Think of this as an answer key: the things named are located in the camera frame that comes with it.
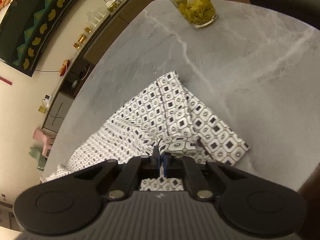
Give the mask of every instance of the white wall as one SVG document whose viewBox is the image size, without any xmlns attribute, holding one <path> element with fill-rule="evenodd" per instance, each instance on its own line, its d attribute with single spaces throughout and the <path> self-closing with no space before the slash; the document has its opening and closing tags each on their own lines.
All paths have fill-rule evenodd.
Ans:
<svg viewBox="0 0 320 240">
<path fill-rule="evenodd" d="M 20 232 L 11 229 L 0 227 L 1 240 L 14 240 L 20 235 Z"/>
<path fill-rule="evenodd" d="M 76 52 L 72 45 L 84 27 L 86 13 L 101 6 L 103 0 L 79 0 L 52 37 L 37 69 L 59 70 Z M 0 11 L 1 20 L 6 10 Z M 60 79 L 57 73 L 41 72 L 30 78 L 1 61 L 0 76 L 13 83 L 0 81 L 0 194 L 13 204 L 23 190 L 40 181 L 41 172 L 28 152 L 35 143 L 33 131 L 44 120 L 44 114 L 38 112 L 41 99 L 52 94 Z"/>
</svg>

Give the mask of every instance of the patterned cloth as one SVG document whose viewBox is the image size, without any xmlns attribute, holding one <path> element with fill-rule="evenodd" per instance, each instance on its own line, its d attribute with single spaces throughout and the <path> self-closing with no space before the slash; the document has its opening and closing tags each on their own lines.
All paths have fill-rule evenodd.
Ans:
<svg viewBox="0 0 320 240">
<path fill-rule="evenodd" d="M 234 165 L 249 149 L 229 126 L 183 87 L 176 72 L 160 77 L 115 112 L 71 156 L 67 166 L 42 182 L 56 179 L 108 159 L 127 163 L 134 156 L 187 155 L 197 163 L 207 159 Z M 140 190 L 183 190 L 179 179 L 145 179 Z"/>
</svg>

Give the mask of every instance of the framed artwork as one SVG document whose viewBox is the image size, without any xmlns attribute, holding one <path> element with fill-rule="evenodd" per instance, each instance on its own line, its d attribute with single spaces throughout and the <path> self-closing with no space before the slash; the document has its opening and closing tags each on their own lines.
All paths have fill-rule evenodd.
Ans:
<svg viewBox="0 0 320 240">
<path fill-rule="evenodd" d="M 32 76 L 52 34 L 77 0 L 13 0 L 0 24 L 0 60 Z"/>
</svg>

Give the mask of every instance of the green object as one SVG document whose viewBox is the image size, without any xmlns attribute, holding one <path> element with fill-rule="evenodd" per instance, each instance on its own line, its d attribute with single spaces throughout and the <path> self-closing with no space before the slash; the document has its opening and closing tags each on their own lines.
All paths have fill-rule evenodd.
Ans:
<svg viewBox="0 0 320 240">
<path fill-rule="evenodd" d="M 44 170 L 45 163 L 47 162 L 46 158 L 42 155 L 42 150 L 34 147 L 30 147 L 29 155 L 32 158 L 35 158 L 38 161 L 37 169 L 40 171 Z"/>
</svg>

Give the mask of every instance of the yellow pattern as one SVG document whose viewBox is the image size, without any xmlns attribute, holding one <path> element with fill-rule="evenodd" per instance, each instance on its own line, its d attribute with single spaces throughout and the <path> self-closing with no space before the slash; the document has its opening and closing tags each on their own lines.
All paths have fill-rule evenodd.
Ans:
<svg viewBox="0 0 320 240">
<path fill-rule="evenodd" d="M 47 24 L 45 23 L 45 24 L 42 24 L 41 25 L 41 27 L 40 27 L 40 33 L 41 34 L 44 34 L 44 32 L 45 32 L 45 30 L 47 29 L 48 27 L 47 27 Z"/>
<path fill-rule="evenodd" d="M 27 69 L 29 67 L 29 60 L 26 58 L 26 60 L 23 63 L 23 68 Z"/>
<path fill-rule="evenodd" d="M 55 16 L 56 16 L 56 10 L 52 9 L 51 13 L 48 14 L 49 21 L 52 21 Z"/>
<path fill-rule="evenodd" d="M 41 38 L 35 38 L 35 40 L 32 42 L 32 45 L 36 46 L 40 43 Z"/>
<path fill-rule="evenodd" d="M 66 0 L 58 0 L 57 1 L 57 6 L 59 7 L 59 8 L 62 8 L 63 7 L 63 3 L 65 2 Z"/>
<path fill-rule="evenodd" d="M 30 56 L 30 57 L 33 57 L 34 56 L 34 50 L 32 49 L 32 48 L 29 48 L 28 49 L 28 55 Z"/>
</svg>

